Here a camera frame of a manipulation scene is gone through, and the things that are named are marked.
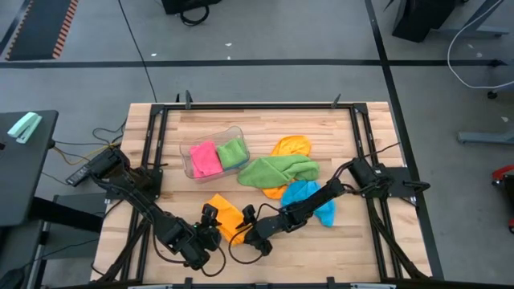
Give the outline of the grey desk foot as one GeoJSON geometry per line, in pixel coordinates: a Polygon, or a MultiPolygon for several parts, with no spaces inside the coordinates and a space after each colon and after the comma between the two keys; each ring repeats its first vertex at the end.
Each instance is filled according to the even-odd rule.
{"type": "Polygon", "coordinates": [[[507,132],[458,132],[460,143],[485,143],[498,145],[514,145],[514,130],[507,132]]]}

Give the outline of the red upholstered chair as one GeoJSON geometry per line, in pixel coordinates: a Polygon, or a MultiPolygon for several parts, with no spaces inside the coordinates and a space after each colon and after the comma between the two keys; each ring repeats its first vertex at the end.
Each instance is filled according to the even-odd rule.
{"type": "Polygon", "coordinates": [[[514,165],[506,165],[492,173],[492,185],[505,191],[514,208],[514,165]]]}

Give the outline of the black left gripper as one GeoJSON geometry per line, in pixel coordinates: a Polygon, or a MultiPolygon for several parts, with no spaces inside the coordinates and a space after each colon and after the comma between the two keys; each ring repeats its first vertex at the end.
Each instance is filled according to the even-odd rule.
{"type": "Polygon", "coordinates": [[[221,242],[218,228],[195,223],[178,239],[176,251],[188,267],[198,271],[210,260],[210,251],[216,251],[221,242]]]}

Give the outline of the orange microfiber towel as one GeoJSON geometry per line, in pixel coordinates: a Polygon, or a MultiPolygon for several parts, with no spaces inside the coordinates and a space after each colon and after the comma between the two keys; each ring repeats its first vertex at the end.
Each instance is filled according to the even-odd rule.
{"type": "MultiPolygon", "coordinates": [[[[271,156],[285,156],[300,154],[309,156],[312,144],[306,136],[286,136],[282,138],[271,151],[271,156]]],[[[286,191],[288,184],[275,188],[262,189],[264,195],[270,199],[279,200],[286,191]]]]}
{"type": "Polygon", "coordinates": [[[220,225],[217,228],[229,242],[239,232],[237,226],[243,222],[243,213],[218,193],[207,203],[218,210],[216,219],[220,225]]]}

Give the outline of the black orange-edged floor mat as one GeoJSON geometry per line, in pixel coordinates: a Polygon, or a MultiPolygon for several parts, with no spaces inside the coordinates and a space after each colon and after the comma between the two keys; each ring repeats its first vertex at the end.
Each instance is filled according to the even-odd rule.
{"type": "Polygon", "coordinates": [[[79,0],[30,0],[6,53],[7,61],[58,59],[79,0]]]}

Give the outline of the clear plastic bin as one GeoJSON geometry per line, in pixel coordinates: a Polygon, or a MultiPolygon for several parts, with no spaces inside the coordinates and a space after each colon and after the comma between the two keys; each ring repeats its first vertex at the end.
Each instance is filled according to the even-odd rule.
{"type": "MultiPolygon", "coordinates": [[[[239,171],[238,169],[228,169],[228,170],[223,169],[222,173],[218,173],[218,174],[211,175],[208,177],[195,178],[194,177],[194,169],[193,169],[193,165],[191,162],[191,156],[190,156],[190,148],[194,145],[199,145],[202,142],[209,140],[209,141],[214,142],[216,149],[217,149],[218,146],[224,145],[226,142],[228,142],[234,138],[242,138],[247,147],[247,142],[245,140],[243,130],[238,126],[231,126],[228,129],[221,131],[221,132],[216,132],[214,134],[197,137],[197,138],[193,138],[193,139],[189,139],[189,140],[184,140],[183,142],[181,142],[179,145],[179,149],[180,149],[180,153],[182,155],[182,164],[184,167],[183,170],[184,170],[185,175],[188,178],[193,179],[196,182],[207,182],[207,181],[211,181],[211,180],[214,180],[217,178],[221,178],[221,177],[225,177],[227,175],[237,173],[239,171]]],[[[248,160],[250,160],[251,155],[250,155],[248,147],[247,147],[247,151],[248,151],[248,156],[249,156],[248,160]]]]}

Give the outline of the black office desk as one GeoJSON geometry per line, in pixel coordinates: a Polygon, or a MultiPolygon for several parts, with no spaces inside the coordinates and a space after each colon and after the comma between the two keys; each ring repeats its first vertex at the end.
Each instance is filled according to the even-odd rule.
{"type": "Polygon", "coordinates": [[[59,116],[56,110],[38,111],[42,120],[19,144],[7,132],[25,114],[0,113],[0,227],[26,221],[59,116]]]}

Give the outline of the green microfiber towel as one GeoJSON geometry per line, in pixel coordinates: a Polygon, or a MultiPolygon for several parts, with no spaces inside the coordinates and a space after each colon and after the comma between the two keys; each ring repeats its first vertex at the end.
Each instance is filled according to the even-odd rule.
{"type": "Polygon", "coordinates": [[[240,185],[270,189],[293,179],[315,181],[319,175],[320,166],[316,161],[294,154],[257,158],[239,172],[237,181],[240,185]]]}
{"type": "Polygon", "coordinates": [[[234,138],[218,146],[217,153],[225,170],[239,167],[249,159],[247,147],[242,138],[234,138]]]}

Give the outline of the mint green stapler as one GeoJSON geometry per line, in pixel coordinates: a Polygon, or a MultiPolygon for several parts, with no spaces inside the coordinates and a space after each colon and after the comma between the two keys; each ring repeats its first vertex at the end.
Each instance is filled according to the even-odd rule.
{"type": "Polygon", "coordinates": [[[14,138],[17,143],[25,144],[31,138],[42,119],[43,117],[39,114],[28,112],[7,131],[7,135],[14,138]]]}

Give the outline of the grey desk leg frame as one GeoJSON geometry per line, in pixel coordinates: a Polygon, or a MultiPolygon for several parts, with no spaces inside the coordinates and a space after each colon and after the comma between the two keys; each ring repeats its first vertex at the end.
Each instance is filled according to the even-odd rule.
{"type": "Polygon", "coordinates": [[[504,0],[485,0],[461,28],[440,28],[432,32],[446,36],[493,37],[508,35],[510,30],[501,26],[485,26],[483,23],[504,2],[504,0]]]}

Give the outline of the pink microfiber towel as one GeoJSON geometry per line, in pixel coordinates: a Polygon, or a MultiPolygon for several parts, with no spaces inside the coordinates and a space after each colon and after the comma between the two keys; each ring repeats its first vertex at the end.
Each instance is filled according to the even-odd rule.
{"type": "Polygon", "coordinates": [[[223,172],[221,161],[213,141],[204,141],[190,148],[194,177],[202,178],[223,172]]]}

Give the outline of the black power adapter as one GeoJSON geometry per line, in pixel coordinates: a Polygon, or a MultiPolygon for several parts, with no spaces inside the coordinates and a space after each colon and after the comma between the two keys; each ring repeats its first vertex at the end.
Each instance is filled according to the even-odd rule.
{"type": "Polygon", "coordinates": [[[77,171],[75,171],[72,175],[70,175],[66,180],[67,185],[71,185],[76,187],[81,182],[86,180],[90,175],[90,165],[86,164],[81,166],[77,171]]]}

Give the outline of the black computer tower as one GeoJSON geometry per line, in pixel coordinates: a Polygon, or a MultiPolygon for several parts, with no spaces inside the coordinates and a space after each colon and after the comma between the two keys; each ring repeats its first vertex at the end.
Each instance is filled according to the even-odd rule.
{"type": "Polygon", "coordinates": [[[178,14],[220,3],[222,0],[160,0],[167,14],[178,14]]]}
{"type": "Polygon", "coordinates": [[[392,36],[422,42],[431,30],[444,24],[455,8],[455,0],[398,0],[392,36]]]}

